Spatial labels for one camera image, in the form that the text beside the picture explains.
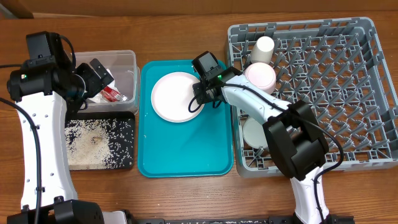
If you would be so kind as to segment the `red sauce packet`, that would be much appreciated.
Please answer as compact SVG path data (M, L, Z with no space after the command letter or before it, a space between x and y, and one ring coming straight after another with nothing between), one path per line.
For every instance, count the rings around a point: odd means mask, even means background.
M102 91L101 94L105 97L106 100L109 102L118 102L118 101L126 101L126 97L122 95L117 90L114 90L108 86L106 86Z

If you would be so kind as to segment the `large pink plate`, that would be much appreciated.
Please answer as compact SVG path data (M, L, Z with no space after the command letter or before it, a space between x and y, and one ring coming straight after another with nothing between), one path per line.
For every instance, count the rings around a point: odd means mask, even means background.
M164 120L173 123L190 121L201 113L204 105L191 113L189 103L194 97L193 84L199 79L186 72L172 72L154 85L151 93L151 103L154 111Z

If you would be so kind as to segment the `small pink bowl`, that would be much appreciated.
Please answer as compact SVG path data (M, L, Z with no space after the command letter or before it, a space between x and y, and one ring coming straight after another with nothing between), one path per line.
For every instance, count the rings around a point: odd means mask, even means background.
M243 73L259 89L270 95L274 92L276 88L276 74L270 65L262 62L252 63Z

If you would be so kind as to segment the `grey bowl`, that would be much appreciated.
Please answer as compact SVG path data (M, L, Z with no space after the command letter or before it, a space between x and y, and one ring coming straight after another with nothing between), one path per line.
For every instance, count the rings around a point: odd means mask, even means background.
M248 117L245 120L243 125L243 139L252 148L269 149L262 125L252 117Z

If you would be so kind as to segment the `cream cup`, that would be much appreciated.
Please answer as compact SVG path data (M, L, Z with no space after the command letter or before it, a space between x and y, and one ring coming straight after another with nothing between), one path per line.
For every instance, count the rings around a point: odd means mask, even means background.
M268 36L258 38L251 50L251 63L270 63L274 52L274 40Z

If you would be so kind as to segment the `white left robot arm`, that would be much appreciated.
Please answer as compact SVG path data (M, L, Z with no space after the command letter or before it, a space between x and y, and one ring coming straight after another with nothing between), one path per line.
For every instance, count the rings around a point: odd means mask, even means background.
M86 107L88 98L113 77L97 60L76 64L66 54L67 38L54 32L26 37L29 59L7 81L7 104L17 110L24 148L21 212L8 223L133 223L127 210L104 212L78 199L67 158L65 118Z

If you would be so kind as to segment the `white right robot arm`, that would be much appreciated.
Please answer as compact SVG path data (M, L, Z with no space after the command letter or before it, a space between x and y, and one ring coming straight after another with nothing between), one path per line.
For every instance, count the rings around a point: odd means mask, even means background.
M200 76L193 84L193 101L235 106L261 124L273 163L291 181L295 222L325 223L329 210L321 175L329 148L310 106L271 96L238 69L223 68L209 51L193 59L192 65Z

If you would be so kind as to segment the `grey dishwasher rack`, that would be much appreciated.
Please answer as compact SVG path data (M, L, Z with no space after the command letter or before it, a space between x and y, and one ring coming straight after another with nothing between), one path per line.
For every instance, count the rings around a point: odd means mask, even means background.
M274 40L273 95L307 102L335 140L325 156L339 170L397 165L397 93L372 20L367 17L237 24L228 29L227 60L242 70L256 41Z

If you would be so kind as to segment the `clear plastic bin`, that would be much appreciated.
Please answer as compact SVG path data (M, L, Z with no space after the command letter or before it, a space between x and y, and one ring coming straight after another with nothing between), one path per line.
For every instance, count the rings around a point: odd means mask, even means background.
M88 100L88 108L84 112L128 111L138 114L141 74L136 63L136 55L132 50L77 52L75 56L78 65L97 58L112 74L117 91L127 98L119 102L109 102L104 98L99 102Z

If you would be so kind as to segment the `teal plastic tray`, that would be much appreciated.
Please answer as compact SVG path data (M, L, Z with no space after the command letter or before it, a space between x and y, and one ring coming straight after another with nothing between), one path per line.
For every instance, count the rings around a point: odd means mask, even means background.
M150 178L224 175L234 163L231 108L205 104L190 121L172 123L153 109L155 83L172 72L194 75L191 60L158 60L141 72L137 167Z

